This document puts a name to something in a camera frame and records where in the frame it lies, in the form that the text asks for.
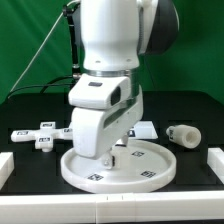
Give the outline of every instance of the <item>white cylinder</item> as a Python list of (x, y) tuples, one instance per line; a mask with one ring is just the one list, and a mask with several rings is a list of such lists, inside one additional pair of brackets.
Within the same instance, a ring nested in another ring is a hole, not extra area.
[(82, 0), (84, 67), (121, 71), (139, 66), (139, 15), (136, 0)]
[(166, 130), (166, 134), (171, 142), (189, 149), (196, 148), (201, 142), (200, 131), (187, 125), (170, 126)]

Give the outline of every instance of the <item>white round base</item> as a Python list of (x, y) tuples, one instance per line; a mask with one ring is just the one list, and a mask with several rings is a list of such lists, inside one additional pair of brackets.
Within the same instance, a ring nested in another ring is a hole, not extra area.
[(61, 159), (63, 178), (92, 193), (146, 193), (167, 185), (176, 174), (176, 158), (166, 148), (146, 141), (129, 140), (114, 146), (115, 166), (108, 170), (99, 160), (78, 156), (74, 149)]

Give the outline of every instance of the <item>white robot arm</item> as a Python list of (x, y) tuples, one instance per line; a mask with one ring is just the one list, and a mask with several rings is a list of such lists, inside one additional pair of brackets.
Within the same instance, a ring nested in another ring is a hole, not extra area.
[(87, 74), (69, 94), (70, 104), (76, 106), (72, 121), (77, 154), (98, 159), (141, 119), (138, 54), (147, 51), (158, 4), (158, 0), (81, 1)]

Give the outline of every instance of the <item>green screen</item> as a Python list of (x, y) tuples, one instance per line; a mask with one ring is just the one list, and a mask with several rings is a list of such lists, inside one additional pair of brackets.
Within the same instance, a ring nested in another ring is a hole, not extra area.
[[(196, 90), (224, 103), (224, 1), (173, 1), (180, 17), (178, 38), (163, 55), (140, 58), (139, 78), (143, 90)], [(1, 1), (1, 102), (40, 47), (62, 6), (68, 2)], [(71, 50), (67, 21), (62, 18), (17, 87), (45, 84), (65, 75), (71, 75)], [(66, 91), (64, 88), (49, 91), (59, 90)]]

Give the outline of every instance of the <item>black table surface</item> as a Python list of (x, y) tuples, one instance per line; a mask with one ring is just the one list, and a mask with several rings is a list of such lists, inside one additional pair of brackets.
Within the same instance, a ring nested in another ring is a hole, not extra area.
[[(151, 141), (168, 148), (177, 158), (176, 177), (158, 192), (224, 190), (207, 165), (208, 148), (224, 146), (224, 106), (194, 91), (144, 92), (143, 99), (142, 120), (152, 121), (159, 137)], [(15, 95), (0, 106), (0, 152), (14, 152), (15, 162), (0, 196), (88, 194), (66, 183), (60, 173), (60, 159), (72, 148), (71, 141), (55, 140), (53, 151), (43, 153), (35, 149), (34, 141), (13, 143), (10, 139), (12, 131), (37, 130), (43, 121), (56, 121), (56, 128), (68, 127), (72, 110), (63, 93)], [(178, 124), (201, 131), (202, 141), (196, 149), (169, 142), (165, 131)]]

